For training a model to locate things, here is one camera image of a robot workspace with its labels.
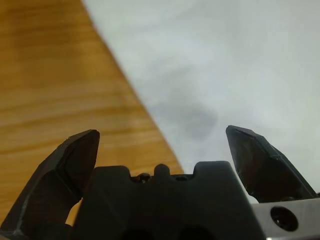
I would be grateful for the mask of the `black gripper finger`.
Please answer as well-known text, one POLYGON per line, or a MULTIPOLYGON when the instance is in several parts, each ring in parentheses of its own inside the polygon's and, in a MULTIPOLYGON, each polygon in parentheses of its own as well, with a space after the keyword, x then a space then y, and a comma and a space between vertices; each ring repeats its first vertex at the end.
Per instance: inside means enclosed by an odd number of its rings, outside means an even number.
POLYGON ((287 157, 264 136, 233 125, 225 132, 236 173, 247 193, 259 203, 317 197, 287 157))
POLYGON ((0 226, 8 240, 66 240, 66 223, 83 197, 95 168, 100 133, 70 136, 35 170, 0 226))

